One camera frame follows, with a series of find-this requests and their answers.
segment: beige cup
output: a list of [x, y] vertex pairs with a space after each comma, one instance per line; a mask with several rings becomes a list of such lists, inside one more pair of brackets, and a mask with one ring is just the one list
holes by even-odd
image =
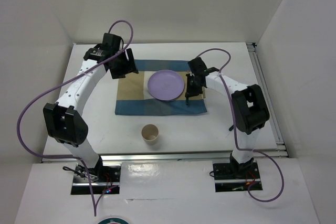
[[147, 144], [152, 145], [157, 142], [159, 129], [153, 124], [147, 124], [144, 128], [142, 128], [141, 135]]

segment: white wall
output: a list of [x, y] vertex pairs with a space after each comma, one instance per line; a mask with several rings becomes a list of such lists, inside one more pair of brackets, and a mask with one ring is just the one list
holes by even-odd
[[336, 0], [283, 0], [257, 53], [321, 223], [335, 223]]
[[[257, 42], [281, 0], [50, 0], [75, 42], [94, 43], [117, 19], [136, 42]], [[127, 38], [126, 25], [116, 33]]]
[[[16, 137], [16, 120], [37, 94], [59, 83], [72, 44], [44, 0], [0, 0], [0, 223], [14, 223], [36, 159]], [[42, 99], [24, 118], [28, 146], [42, 152], [46, 131]]]

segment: plate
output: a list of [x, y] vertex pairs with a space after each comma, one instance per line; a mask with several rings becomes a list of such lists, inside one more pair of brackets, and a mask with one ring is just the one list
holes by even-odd
[[184, 90], [184, 80], [172, 70], [160, 70], [150, 76], [147, 83], [149, 93], [156, 99], [171, 101]]

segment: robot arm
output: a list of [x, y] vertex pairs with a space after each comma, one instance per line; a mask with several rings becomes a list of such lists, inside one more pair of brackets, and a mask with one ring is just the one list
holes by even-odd
[[[227, 96], [220, 79], [218, 69], [207, 68], [200, 57], [188, 62], [192, 74], [187, 74], [186, 104], [189, 97], [203, 93], [203, 87], [216, 90]], [[240, 83], [221, 74], [232, 97], [234, 113], [237, 123], [238, 146], [242, 149], [253, 150], [260, 129], [269, 120], [269, 112], [260, 86]], [[243, 172], [253, 162], [253, 151], [240, 151], [236, 148], [230, 156], [230, 163], [234, 173]]]
[[83, 120], [84, 106], [97, 83], [110, 70], [112, 78], [124, 78], [127, 73], [138, 70], [131, 49], [117, 58], [87, 72], [96, 64], [112, 57], [121, 50], [123, 40], [113, 34], [104, 34], [103, 43], [90, 48], [78, 74], [85, 74], [74, 81], [67, 91], [54, 103], [47, 103], [43, 109], [49, 136], [70, 150], [73, 156], [80, 157], [88, 166], [90, 173], [103, 174], [101, 157], [92, 149], [87, 140], [88, 126]]

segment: white table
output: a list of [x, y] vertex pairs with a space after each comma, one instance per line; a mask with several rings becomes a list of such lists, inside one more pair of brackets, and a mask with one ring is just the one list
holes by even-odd
[[[93, 45], [74, 45], [64, 80], [75, 76], [85, 52]], [[232, 54], [230, 64], [223, 73], [239, 82], [257, 83], [245, 43], [183, 43], [183, 44], [132, 44], [135, 59], [191, 60], [208, 48], [223, 48]], [[208, 67], [220, 67], [227, 55], [212, 51], [203, 60]], [[232, 116], [227, 98], [213, 90], [206, 90], [208, 113], [196, 116], [120, 116], [115, 115], [118, 81], [108, 72], [98, 83], [83, 111], [89, 126], [88, 140], [100, 154], [171, 153], [230, 151], [234, 147]], [[144, 143], [141, 129], [146, 124], [159, 128], [159, 142], [153, 146]], [[261, 131], [257, 148], [275, 149], [276, 140], [267, 122]], [[44, 154], [70, 154], [53, 138], [48, 137]]]
[[[212, 162], [123, 163], [120, 194], [107, 195], [93, 216], [90, 195], [70, 195], [72, 172], [63, 163], [35, 164], [15, 223], [98, 223], [114, 216], [143, 223], [304, 223], [318, 219], [296, 159], [276, 159], [285, 177], [281, 197], [255, 202], [245, 192], [216, 193], [209, 176]], [[258, 160], [262, 199], [275, 196], [281, 186], [274, 164]]]

